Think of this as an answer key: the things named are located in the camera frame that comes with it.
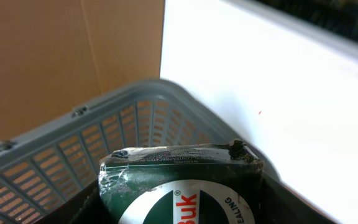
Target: green box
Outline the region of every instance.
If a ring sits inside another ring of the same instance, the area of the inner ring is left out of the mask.
[[[264,162],[241,141],[127,148],[101,160],[101,200],[116,223],[255,223]]]

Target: plastic basket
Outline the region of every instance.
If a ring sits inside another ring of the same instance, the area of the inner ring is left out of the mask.
[[[92,183],[99,159],[117,149],[235,138],[240,137],[179,86],[133,83],[0,142],[0,223],[32,223],[49,214]],[[264,155],[249,147],[278,179]]]

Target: basket mesh wall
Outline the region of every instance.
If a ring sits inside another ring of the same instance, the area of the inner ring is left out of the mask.
[[[0,171],[0,223],[33,223],[97,178],[99,160],[124,147],[200,144],[211,136],[162,97],[139,98]]]

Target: buk box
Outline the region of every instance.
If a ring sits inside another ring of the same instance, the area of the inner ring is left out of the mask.
[[[241,141],[127,148],[101,160],[114,223],[255,223],[264,162]]]

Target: brown cardboard wall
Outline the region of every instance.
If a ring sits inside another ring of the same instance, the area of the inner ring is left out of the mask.
[[[0,139],[158,77],[162,21],[162,0],[0,0]]]
[[[159,74],[163,0],[83,0],[83,6],[103,93]]]

